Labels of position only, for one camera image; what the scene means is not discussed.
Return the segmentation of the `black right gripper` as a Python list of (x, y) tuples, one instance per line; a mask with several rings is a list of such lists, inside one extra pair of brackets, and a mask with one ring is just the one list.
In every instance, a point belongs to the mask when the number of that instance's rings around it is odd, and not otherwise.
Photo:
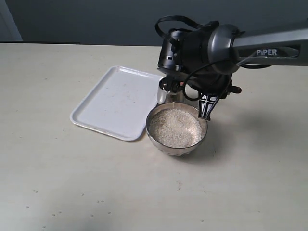
[(168, 94), (198, 100), (199, 118), (210, 121), (220, 99), (229, 95), (232, 80), (232, 30), (180, 30), (178, 62), (183, 81), (170, 76), (161, 79)]

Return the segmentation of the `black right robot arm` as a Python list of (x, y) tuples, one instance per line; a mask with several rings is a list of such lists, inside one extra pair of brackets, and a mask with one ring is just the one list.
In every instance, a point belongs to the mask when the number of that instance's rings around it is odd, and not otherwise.
[(159, 82), (158, 103), (165, 103), (171, 94), (187, 98), (189, 86), (198, 92), (199, 117), (205, 120), (219, 100), (241, 93), (232, 83), (232, 74), (239, 68), (308, 64), (307, 21), (252, 32), (218, 21), (203, 25), (179, 15), (159, 19), (166, 21), (183, 22), (188, 29), (172, 28), (165, 33), (155, 26), (163, 39), (158, 70), (165, 74)]

